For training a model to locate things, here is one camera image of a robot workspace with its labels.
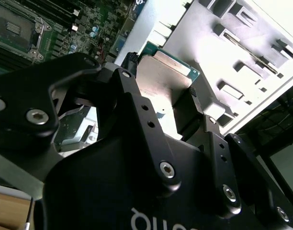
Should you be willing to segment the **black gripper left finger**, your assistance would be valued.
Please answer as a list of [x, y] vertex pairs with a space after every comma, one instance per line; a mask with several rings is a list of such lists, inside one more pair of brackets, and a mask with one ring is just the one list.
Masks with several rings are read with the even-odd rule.
[[[61, 159], [53, 139], [60, 113], [75, 103], [98, 110], [100, 140]], [[117, 176], [156, 196], [181, 184], [175, 159], [149, 99], [127, 70], [102, 68], [75, 53], [0, 75], [0, 178], [30, 196], [66, 185], [81, 190], [87, 180]]]

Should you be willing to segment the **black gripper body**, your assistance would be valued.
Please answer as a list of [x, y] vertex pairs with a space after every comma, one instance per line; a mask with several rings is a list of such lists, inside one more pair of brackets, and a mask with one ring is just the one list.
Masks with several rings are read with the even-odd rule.
[[207, 204], [206, 158], [197, 147], [167, 138], [181, 179], [169, 196], [156, 196], [133, 185], [124, 169], [117, 176], [88, 179], [81, 190], [66, 185], [62, 173], [56, 187], [44, 190], [35, 205], [37, 230], [293, 230], [293, 206], [274, 188], [279, 217], [262, 219], [252, 197], [240, 196], [241, 211], [231, 218]]

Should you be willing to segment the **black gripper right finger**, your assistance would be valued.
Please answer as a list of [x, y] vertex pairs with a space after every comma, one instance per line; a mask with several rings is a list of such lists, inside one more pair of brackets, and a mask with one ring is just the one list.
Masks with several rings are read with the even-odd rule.
[[206, 158], [207, 204], [213, 205], [219, 216], [231, 218], [240, 213], [240, 196], [244, 194], [252, 197], [258, 217], [277, 219], [279, 207], [268, 176], [239, 138], [220, 134], [217, 122], [202, 111], [193, 87], [176, 101], [173, 112], [182, 141], [197, 147]]

